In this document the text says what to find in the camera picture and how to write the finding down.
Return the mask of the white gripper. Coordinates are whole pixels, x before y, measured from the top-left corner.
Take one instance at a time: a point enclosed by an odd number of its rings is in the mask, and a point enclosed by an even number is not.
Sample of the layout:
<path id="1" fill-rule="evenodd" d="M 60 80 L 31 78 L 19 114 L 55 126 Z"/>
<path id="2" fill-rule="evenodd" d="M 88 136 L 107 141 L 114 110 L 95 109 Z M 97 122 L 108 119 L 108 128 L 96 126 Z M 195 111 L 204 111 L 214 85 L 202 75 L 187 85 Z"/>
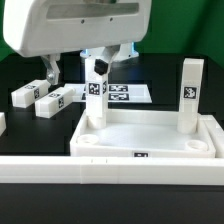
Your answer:
<path id="1" fill-rule="evenodd" d="M 94 64 L 103 76 L 120 44 L 144 38 L 151 6 L 152 0 L 5 0 L 3 37 L 23 57 L 42 56 L 51 85 L 58 84 L 59 53 L 107 46 Z"/>

